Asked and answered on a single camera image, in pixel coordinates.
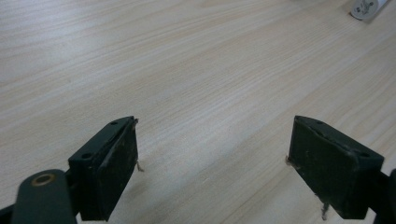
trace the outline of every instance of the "white electrical socket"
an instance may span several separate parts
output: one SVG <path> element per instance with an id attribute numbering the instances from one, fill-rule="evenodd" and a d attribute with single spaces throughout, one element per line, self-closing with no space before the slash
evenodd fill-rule
<path id="1" fill-rule="evenodd" d="M 356 0 L 350 14 L 358 20 L 370 20 L 387 0 Z"/>

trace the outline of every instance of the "light wood grain surface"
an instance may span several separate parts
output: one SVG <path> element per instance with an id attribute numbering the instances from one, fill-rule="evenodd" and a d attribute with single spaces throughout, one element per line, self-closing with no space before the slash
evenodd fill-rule
<path id="1" fill-rule="evenodd" d="M 0 206 L 113 119 L 140 160 L 109 223 L 344 221 L 284 160 L 294 115 L 396 167 L 396 2 L 2 1 Z"/>

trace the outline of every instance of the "wooden table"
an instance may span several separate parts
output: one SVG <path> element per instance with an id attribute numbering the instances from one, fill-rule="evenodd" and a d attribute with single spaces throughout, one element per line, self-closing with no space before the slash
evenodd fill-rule
<path id="1" fill-rule="evenodd" d="M 348 0 L 3 1 L 0 205 L 113 119 L 140 160 L 109 223 L 344 221 L 285 164 L 294 115 L 396 167 L 396 3 Z"/>

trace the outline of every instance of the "screw hole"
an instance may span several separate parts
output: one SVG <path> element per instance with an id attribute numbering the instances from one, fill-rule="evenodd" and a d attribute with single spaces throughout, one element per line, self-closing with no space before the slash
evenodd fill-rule
<path id="1" fill-rule="evenodd" d="M 92 156 L 92 153 L 85 153 L 85 154 L 82 154 L 81 158 L 84 159 L 84 160 L 87 160 L 87 159 L 89 159 L 91 156 Z"/>
<path id="2" fill-rule="evenodd" d="M 32 185 L 34 187 L 44 186 L 52 182 L 54 179 L 55 179 L 55 175 L 53 174 L 43 174 L 33 179 Z"/>

